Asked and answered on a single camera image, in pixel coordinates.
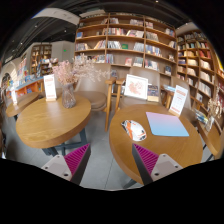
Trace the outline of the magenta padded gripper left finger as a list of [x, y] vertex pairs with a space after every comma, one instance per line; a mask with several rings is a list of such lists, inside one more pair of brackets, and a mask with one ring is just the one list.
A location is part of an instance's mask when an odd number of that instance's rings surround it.
[[91, 146], [86, 144], [65, 156], [54, 156], [42, 169], [79, 185], [84, 175], [90, 154]]

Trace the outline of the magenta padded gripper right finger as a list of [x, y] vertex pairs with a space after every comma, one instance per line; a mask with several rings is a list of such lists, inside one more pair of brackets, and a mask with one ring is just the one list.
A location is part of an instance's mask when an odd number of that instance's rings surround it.
[[132, 155], [144, 185], [182, 169], [168, 154], [156, 154], [137, 144], [132, 144]]

